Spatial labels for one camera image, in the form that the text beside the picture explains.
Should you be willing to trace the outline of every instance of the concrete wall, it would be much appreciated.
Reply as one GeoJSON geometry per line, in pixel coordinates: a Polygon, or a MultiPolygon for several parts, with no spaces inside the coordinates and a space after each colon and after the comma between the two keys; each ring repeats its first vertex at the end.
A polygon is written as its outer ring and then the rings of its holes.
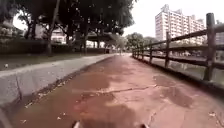
{"type": "Polygon", "coordinates": [[[0,107],[46,88],[65,76],[114,54],[82,57],[0,72],[0,107]]]}

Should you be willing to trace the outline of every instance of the grass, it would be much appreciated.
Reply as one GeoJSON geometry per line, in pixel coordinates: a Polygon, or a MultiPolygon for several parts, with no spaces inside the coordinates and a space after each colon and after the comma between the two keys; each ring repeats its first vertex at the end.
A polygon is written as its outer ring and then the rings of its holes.
{"type": "Polygon", "coordinates": [[[21,55],[0,55],[0,71],[15,69],[23,66],[54,62],[58,60],[68,60],[83,56],[95,56],[99,54],[54,54],[48,57],[46,54],[21,54],[21,55]]]}

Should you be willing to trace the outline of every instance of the sky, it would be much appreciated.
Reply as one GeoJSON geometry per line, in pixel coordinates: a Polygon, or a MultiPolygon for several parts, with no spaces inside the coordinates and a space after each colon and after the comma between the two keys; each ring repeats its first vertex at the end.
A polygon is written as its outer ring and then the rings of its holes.
{"type": "MultiPolygon", "coordinates": [[[[135,24],[125,29],[124,36],[138,32],[143,36],[155,37],[155,16],[165,4],[169,5],[170,10],[182,9],[184,15],[195,15],[196,19],[204,19],[204,22],[206,13],[212,12],[215,20],[224,22],[223,0],[138,0],[132,10],[135,24]]],[[[14,17],[13,24],[24,30],[26,25],[17,20],[17,17],[14,17]]]]}

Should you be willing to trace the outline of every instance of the railing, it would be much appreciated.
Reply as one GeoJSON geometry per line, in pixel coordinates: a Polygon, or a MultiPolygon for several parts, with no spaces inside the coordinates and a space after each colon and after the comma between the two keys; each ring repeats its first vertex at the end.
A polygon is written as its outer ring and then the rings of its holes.
{"type": "Polygon", "coordinates": [[[220,62],[215,62],[215,54],[216,51],[224,51],[224,45],[216,45],[216,33],[224,32],[224,25],[215,26],[214,14],[208,13],[206,15],[206,29],[201,31],[196,31],[187,35],[171,38],[169,32],[166,33],[166,40],[160,41],[157,43],[152,43],[147,46],[141,46],[133,49],[133,57],[139,58],[141,56],[142,59],[144,57],[149,57],[149,63],[152,63],[153,58],[164,59],[165,64],[164,68],[168,68],[170,61],[176,61],[180,63],[193,64],[198,66],[206,67],[204,72],[205,81],[210,81],[213,74],[213,69],[224,69],[224,64],[220,62]],[[184,39],[189,39],[198,36],[207,36],[207,44],[202,46],[190,46],[190,47],[170,47],[171,42],[180,41],[184,39]],[[165,44],[165,48],[155,48],[156,45],[165,44]],[[170,52],[183,52],[183,51],[204,51],[206,53],[204,59],[199,58],[183,58],[183,57],[172,57],[170,56],[170,52]],[[153,54],[153,52],[164,52],[165,55],[153,54]]]}

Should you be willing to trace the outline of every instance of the path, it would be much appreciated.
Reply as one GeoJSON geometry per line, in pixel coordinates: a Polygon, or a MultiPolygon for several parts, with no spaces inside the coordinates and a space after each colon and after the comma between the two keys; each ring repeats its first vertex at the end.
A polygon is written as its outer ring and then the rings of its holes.
{"type": "Polygon", "coordinates": [[[223,128],[222,104],[129,56],[91,66],[11,121],[15,128],[223,128]]]}

